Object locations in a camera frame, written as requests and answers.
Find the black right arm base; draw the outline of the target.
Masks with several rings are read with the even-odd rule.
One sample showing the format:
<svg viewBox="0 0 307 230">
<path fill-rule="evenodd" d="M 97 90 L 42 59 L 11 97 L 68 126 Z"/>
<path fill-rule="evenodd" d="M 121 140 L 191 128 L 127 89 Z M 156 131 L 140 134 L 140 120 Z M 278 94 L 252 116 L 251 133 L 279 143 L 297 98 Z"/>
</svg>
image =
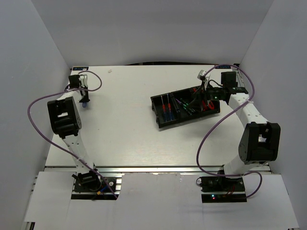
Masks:
<svg viewBox="0 0 307 230">
<path fill-rule="evenodd" d="M 247 202 L 242 177 L 202 176 L 197 178 L 196 185 L 201 188 L 203 204 Z"/>
</svg>

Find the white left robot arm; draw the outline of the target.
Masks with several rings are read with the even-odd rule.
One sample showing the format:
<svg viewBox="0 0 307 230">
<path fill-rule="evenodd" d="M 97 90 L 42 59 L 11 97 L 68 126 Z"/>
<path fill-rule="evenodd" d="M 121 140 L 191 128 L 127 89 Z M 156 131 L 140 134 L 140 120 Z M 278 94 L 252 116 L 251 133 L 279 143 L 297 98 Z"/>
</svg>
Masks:
<svg viewBox="0 0 307 230">
<path fill-rule="evenodd" d="M 73 153 L 78 175 L 89 173 L 87 166 L 94 168 L 82 141 L 82 121 L 76 105 L 89 102 L 87 80 L 86 74 L 70 75 L 69 86 L 64 94 L 47 103 L 51 128 Z"/>
</svg>

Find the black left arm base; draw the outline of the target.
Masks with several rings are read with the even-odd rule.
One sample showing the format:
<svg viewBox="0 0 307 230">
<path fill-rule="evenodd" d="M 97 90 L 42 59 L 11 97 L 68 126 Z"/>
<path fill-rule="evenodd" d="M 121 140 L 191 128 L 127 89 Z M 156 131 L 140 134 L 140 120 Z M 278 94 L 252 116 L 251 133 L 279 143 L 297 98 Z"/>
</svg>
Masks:
<svg viewBox="0 0 307 230">
<path fill-rule="evenodd" d="M 72 200 L 117 200 L 119 196 L 120 179 L 114 176 L 101 176 L 89 171 L 72 175 Z"/>
</svg>

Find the red folding knife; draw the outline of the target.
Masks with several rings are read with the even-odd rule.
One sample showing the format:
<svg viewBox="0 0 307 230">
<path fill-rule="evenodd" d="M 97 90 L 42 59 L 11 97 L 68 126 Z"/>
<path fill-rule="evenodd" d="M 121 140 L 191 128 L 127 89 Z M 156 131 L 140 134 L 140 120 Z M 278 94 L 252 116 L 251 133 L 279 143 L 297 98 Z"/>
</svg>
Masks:
<svg viewBox="0 0 307 230">
<path fill-rule="evenodd" d="M 213 110 L 214 104 L 208 100 L 204 89 L 193 88 L 193 101 L 196 105 L 200 106 L 203 111 Z"/>
</svg>

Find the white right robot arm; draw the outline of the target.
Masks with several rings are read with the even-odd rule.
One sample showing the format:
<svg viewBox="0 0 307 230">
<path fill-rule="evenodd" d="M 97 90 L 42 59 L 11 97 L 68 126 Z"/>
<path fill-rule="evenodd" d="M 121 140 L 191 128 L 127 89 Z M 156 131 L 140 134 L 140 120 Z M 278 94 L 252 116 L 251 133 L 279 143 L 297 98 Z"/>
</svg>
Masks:
<svg viewBox="0 0 307 230">
<path fill-rule="evenodd" d="M 232 108 L 232 112 L 218 121 L 205 135 L 209 135 L 227 118 L 236 114 L 244 132 L 238 145 L 238 154 L 222 171 L 215 174 L 217 187 L 228 191 L 234 185 L 233 178 L 248 175 L 250 170 L 260 164 L 275 161 L 278 155 L 281 127 L 277 123 L 269 122 L 255 107 L 252 95 L 244 86 L 236 81 L 236 72 L 228 71 L 221 74 L 221 85 L 209 85 L 210 75 L 201 70 L 197 76 L 201 80 L 200 87 L 194 93 L 194 100 L 208 103 L 210 101 L 225 101 Z"/>
</svg>

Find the black green precision screwdriver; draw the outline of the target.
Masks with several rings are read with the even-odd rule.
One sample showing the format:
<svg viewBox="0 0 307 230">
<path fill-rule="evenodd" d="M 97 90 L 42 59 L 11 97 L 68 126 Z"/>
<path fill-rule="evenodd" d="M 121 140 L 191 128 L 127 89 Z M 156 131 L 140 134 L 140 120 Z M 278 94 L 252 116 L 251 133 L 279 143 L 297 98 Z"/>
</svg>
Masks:
<svg viewBox="0 0 307 230">
<path fill-rule="evenodd" d="M 177 99 L 176 101 L 183 107 L 183 109 L 189 114 L 189 115 L 196 115 L 203 113 L 203 109 L 200 106 L 197 105 L 190 105 L 188 101 L 184 100 L 183 98 Z"/>
</svg>

